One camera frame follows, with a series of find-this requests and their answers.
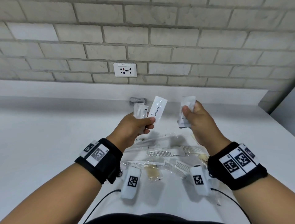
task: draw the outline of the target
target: black wrist strap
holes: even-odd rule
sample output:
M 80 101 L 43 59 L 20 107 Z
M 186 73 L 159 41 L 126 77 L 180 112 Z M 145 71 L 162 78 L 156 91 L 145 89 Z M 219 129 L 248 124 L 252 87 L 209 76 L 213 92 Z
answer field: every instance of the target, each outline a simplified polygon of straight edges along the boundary
M 231 190 L 246 187 L 268 175 L 255 155 L 244 144 L 236 142 L 209 157 L 208 171 Z
M 75 163 L 87 169 L 101 184 L 104 184 L 106 180 L 111 184 L 114 183 L 120 171 L 123 153 L 105 138 L 90 145 L 82 151 Z

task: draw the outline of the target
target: wall socket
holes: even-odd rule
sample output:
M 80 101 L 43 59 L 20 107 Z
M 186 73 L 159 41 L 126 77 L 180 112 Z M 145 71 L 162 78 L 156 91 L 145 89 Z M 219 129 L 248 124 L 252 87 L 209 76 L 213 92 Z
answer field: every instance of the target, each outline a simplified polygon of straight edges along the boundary
M 116 77 L 137 77 L 136 64 L 114 63 Z

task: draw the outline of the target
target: white countertop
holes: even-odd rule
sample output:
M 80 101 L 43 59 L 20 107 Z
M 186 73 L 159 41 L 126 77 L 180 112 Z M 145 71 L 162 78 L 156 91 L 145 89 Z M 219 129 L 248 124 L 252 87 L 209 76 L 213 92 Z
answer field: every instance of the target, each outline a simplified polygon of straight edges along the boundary
M 269 173 L 295 191 L 293 170 L 295 137 L 258 106 L 206 104 L 223 134 L 245 143 Z M 106 137 L 124 115 L 132 112 L 127 101 L 0 97 L 0 219 L 40 185 L 73 163 L 92 140 Z M 155 133 L 185 133 L 179 129 L 179 103 L 168 103 Z M 192 185 L 163 171 L 164 179 L 149 183 L 143 173 L 134 200 L 108 196 L 91 218 L 111 212 L 169 213 L 188 220 L 248 223 L 230 200 L 222 206 L 199 197 Z M 122 181 L 103 185 L 82 223 L 97 202 Z

